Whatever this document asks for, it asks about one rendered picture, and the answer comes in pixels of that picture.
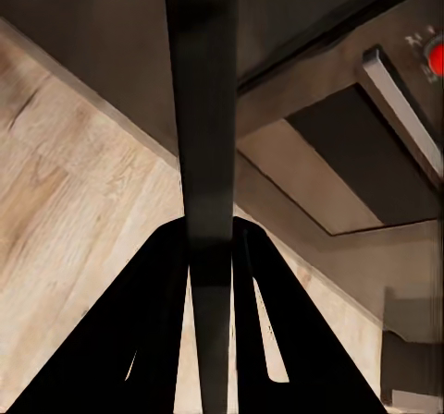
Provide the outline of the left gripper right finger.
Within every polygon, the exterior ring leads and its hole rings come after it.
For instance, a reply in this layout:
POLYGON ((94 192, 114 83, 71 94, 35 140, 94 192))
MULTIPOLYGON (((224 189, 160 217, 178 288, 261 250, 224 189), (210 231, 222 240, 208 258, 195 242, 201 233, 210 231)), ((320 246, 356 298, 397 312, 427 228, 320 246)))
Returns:
POLYGON ((233 217, 239 414, 388 414, 264 229, 233 217), (268 377, 253 279, 289 383, 268 377))

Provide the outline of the poster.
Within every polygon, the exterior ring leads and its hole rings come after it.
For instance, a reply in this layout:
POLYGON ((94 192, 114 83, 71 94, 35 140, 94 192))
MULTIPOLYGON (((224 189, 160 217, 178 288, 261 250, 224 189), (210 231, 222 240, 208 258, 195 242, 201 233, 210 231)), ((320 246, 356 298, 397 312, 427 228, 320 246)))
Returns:
POLYGON ((228 414, 239 0, 166 0, 203 414, 228 414))

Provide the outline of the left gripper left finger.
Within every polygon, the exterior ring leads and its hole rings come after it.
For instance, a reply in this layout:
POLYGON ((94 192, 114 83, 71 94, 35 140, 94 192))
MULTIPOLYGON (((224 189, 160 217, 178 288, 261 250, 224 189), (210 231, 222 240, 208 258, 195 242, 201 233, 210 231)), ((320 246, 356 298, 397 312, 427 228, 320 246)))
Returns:
POLYGON ((160 225, 6 414, 173 414, 189 270, 160 225))

